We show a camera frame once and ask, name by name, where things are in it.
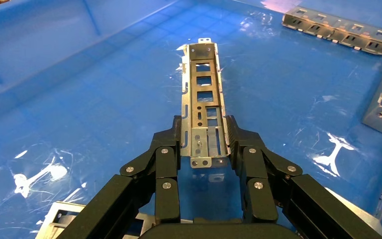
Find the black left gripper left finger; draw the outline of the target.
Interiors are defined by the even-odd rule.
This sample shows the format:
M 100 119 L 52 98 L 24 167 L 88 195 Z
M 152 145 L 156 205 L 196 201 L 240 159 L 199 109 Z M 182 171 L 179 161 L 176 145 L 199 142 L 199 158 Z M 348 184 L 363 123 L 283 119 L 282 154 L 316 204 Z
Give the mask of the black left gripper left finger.
M 58 236 L 60 239 L 121 239 L 139 209 L 155 196 L 156 223 L 179 223 L 181 116 L 153 135 L 149 149 L 120 168 Z

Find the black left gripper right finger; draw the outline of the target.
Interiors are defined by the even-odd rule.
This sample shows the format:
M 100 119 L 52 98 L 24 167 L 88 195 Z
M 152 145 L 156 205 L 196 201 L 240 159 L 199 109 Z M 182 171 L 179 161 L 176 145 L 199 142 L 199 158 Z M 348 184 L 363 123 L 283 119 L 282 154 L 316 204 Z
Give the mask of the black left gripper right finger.
M 277 209 L 304 239 L 378 239 L 380 234 L 297 164 L 270 151 L 256 132 L 225 118 L 244 223 L 275 224 Z

